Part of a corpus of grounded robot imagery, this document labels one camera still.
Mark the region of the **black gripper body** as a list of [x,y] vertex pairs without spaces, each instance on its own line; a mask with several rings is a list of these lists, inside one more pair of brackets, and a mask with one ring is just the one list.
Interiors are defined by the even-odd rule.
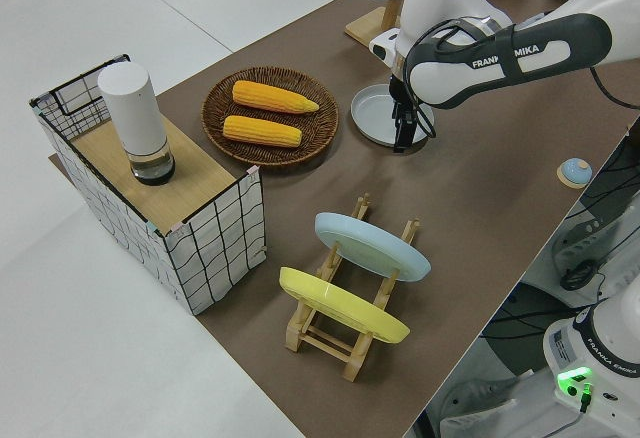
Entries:
[[393,119],[415,119],[416,112],[404,82],[392,75],[389,80],[389,94],[393,100]]

